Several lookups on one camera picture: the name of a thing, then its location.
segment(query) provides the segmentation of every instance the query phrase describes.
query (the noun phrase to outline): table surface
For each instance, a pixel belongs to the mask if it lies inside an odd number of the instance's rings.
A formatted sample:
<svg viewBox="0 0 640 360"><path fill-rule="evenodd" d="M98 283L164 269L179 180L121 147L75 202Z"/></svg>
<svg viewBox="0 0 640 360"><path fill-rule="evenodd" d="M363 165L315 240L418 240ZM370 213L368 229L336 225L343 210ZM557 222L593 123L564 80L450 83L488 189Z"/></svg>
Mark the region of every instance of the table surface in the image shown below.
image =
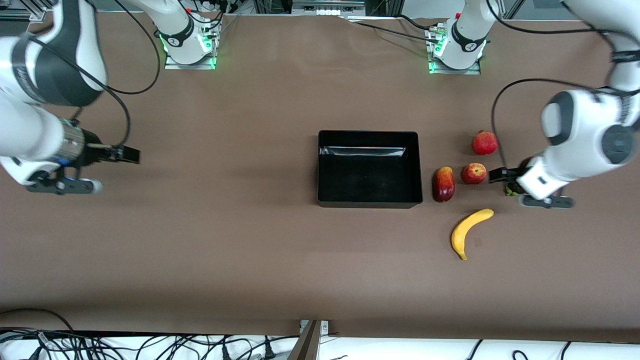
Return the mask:
<svg viewBox="0 0 640 360"><path fill-rule="evenodd" d="M144 87L155 70L147 39L121 13L101 13L99 26L110 85ZM570 211L520 207L499 184L458 181L445 204L428 196L439 167L499 166L470 143L490 127L504 85L599 86L609 66L593 34L497 24L490 38L481 76L445 76L428 74L419 40L337 17L237 19L215 71L162 71L151 91L124 97L142 164L87 168L103 194L32 194L0 172L0 307L48 307L95 330L295 333L297 319L322 318L347 336L638 339L640 161L571 184ZM497 121L510 165L546 146L540 111L560 90L536 83L504 95ZM81 121L107 143L124 130L107 95ZM416 131L424 203L320 208L323 129ZM481 208L495 216L472 230L460 261L451 230Z"/></svg>

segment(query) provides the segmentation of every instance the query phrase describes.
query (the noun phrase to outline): black rectangular container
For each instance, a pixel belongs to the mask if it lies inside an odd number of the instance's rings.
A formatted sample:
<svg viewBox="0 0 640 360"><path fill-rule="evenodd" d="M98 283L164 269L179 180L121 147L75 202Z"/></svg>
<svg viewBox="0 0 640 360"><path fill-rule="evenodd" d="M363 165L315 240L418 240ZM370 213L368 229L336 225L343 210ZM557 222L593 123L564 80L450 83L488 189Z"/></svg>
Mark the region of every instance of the black rectangular container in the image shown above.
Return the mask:
<svg viewBox="0 0 640 360"><path fill-rule="evenodd" d="M418 134L318 134L318 203L326 208L412 208L422 202Z"/></svg>

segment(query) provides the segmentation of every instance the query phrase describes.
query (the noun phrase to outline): red apple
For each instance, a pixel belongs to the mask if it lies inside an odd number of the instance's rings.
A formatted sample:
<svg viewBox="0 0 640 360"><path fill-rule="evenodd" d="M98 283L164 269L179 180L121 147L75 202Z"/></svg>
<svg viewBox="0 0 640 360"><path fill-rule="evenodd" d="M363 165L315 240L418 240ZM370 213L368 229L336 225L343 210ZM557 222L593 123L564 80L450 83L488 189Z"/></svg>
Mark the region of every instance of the red apple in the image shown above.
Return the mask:
<svg viewBox="0 0 640 360"><path fill-rule="evenodd" d="M456 181L453 179L453 169L441 167L433 174L433 198L437 202L451 200L456 192Z"/></svg>
<svg viewBox="0 0 640 360"><path fill-rule="evenodd" d="M462 170L462 181L465 184L479 184L486 178L486 168L482 164L471 163Z"/></svg>
<svg viewBox="0 0 640 360"><path fill-rule="evenodd" d="M478 155L489 155L498 149L498 139L494 133L480 130L471 147L473 147L474 153Z"/></svg>

